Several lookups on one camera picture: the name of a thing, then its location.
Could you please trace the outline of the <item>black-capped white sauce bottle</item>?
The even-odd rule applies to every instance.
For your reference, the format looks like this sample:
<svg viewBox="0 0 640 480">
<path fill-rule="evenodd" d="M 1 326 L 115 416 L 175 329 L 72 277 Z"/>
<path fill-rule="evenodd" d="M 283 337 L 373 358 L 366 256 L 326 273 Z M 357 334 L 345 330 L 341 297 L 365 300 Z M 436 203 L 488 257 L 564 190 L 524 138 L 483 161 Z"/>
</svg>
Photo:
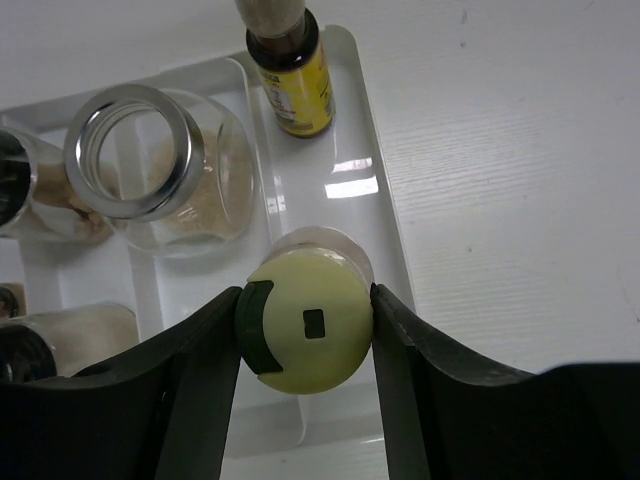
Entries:
<svg viewBox="0 0 640 480">
<path fill-rule="evenodd" d="M 138 343 L 135 313 L 115 303 L 12 318 L 1 323 L 1 381 L 71 377 Z"/>
</svg>

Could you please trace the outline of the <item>black-capped glass condiment bottle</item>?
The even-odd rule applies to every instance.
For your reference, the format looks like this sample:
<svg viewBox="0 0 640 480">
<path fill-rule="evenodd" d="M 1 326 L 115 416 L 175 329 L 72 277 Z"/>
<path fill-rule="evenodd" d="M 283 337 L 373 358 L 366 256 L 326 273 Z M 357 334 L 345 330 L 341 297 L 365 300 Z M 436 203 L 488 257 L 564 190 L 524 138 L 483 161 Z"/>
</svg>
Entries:
<svg viewBox="0 0 640 480">
<path fill-rule="evenodd" d="M 1 236 L 100 244 L 110 225 L 75 193 L 60 148 L 25 132 L 1 129 Z"/>
</svg>

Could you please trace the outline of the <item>small beige-capped bottle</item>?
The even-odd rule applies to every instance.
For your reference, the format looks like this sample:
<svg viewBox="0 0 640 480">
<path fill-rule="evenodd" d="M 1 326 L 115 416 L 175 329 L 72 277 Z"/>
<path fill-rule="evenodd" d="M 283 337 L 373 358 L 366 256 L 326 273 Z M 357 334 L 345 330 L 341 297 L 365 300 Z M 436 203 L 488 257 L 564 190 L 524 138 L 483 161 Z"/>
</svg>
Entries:
<svg viewBox="0 0 640 480">
<path fill-rule="evenodd" d="M 239 0 L 245 41 L 281 129 L 297 138 L 326 131 L 333 89 L 316 18 L 303 1 Z"/>
</svg>

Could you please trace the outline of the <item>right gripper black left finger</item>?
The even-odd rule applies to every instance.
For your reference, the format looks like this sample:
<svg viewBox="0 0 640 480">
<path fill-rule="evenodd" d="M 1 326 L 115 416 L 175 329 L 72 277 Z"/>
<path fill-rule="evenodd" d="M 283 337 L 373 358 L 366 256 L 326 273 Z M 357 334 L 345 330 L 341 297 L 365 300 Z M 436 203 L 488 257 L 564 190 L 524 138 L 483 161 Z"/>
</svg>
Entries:
<svg viewBox="0 0 640 480">
<path fill-rule="evenodd" d="M 1 327 L 5 479 L 216 479 L 239 372 L 231 287 L 71 377 L 44 340 Z"/>
</svg>

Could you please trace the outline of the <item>cream yellow squeeze bottle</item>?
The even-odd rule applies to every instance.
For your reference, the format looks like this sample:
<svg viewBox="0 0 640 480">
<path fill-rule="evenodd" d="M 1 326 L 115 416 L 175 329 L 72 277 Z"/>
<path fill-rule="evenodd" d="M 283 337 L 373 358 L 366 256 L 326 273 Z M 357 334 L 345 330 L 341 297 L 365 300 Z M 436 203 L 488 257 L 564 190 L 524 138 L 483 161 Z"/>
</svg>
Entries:
<svg viewBox="0 0 640 480">
<path fill-rule="evenodd" d="M 249 275 L 235 310 L 242 358 L 287 394 L 331 390 L 363 363 L 373 337 L 372 264 L 343 232 L 294 230 Z"/>
</svg>

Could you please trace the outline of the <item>wide glass jar metal rim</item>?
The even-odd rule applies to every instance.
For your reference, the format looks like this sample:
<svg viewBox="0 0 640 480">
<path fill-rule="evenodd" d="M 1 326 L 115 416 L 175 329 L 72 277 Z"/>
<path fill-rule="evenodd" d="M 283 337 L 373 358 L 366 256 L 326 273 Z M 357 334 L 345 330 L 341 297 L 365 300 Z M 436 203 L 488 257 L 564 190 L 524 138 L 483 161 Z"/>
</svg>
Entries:
<svg viewBox="0 0 640 480">
<path fill-rule="evenodd" d="M 63 153 L 74 192 L 141 251 L 207 254 L 251 221 L 251 145 L 239 118 L 211 98 L 107 88 L 71 120 Z"/>
</svg>

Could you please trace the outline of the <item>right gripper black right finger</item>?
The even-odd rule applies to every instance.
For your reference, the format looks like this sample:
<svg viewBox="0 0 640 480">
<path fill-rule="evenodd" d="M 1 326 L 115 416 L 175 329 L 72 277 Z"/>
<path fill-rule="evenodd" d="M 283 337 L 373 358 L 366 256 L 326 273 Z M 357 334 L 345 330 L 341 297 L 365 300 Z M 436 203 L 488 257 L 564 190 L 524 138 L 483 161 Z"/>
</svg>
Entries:
<svg viewBox="0 0 640 480">
<path fill-rule="evenodd" d="M 481 355 L 373 285 L 373 355 L 393 479 L 635 479 L 639 366 L 540 374 Z"/>
</svg>

